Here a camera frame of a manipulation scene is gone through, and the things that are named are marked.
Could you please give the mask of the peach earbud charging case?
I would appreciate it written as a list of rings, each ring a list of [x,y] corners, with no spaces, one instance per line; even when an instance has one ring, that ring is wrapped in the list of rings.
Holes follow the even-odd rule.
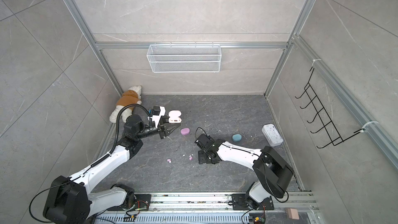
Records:
[[[182,121],[180,118],[181,115],[182,115],[181,111],[178,111],[178,110],[170,111],[168,113],[168,117],[169,117],[168,122],[169,123],[181,123],[181,121]]]

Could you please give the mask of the blue earbud charging case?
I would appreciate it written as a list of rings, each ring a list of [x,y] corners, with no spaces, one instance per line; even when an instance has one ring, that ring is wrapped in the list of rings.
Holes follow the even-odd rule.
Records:
[[[233,142],[239,142],[242,140],[242,135],[241,134],[233,134],[232,135],[232,141]]]

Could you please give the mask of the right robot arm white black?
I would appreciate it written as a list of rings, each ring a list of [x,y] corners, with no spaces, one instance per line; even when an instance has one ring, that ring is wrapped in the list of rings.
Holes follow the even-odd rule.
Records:
[[[257,208],[265,199],[274,198],[280,203],[289,199],[287,188],[294,175],[290,164],[272,147],[251,149],[231,144],[225,140],[214,140],[201,134],[194,142],[199,147],[199,164],[233,162],[253,170],[255,181],[247,190],[244,201],[249,208]]]

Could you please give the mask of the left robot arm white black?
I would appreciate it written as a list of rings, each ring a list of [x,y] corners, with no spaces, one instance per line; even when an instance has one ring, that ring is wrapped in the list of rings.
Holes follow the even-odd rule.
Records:
[[[144,124],[139,115],[131,115],[124,124],[122,137],[114,151],[69,176],[59,176],[49,189],[43,216],[55,224],[82,224],[89,217],[112,207],[131,208],[135,201],[134,189],[115,184],[109,190],[92,190],[113,170],[133,158],[143,146],[143,138],[169,136],[181,125],[181,118],[157,117],[155,126]]]

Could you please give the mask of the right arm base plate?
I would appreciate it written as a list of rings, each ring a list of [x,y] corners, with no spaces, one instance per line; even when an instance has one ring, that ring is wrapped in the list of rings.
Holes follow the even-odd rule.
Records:
[[[235,211],[253,210],[274,210],[274,203],[271,197],[265,198],[261,203],[256,202],[247,194],[232,194],[228,205]]]

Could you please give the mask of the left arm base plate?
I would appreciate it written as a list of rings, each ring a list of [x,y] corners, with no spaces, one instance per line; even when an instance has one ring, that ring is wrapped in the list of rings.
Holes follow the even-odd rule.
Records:
[[[125,207],[125,209],[129,211],[135,211],[138,209],[148,210],[151,204],[151,198],[152,195],[146,193],[138,193],[134,196],[130,196],[127,207]]]

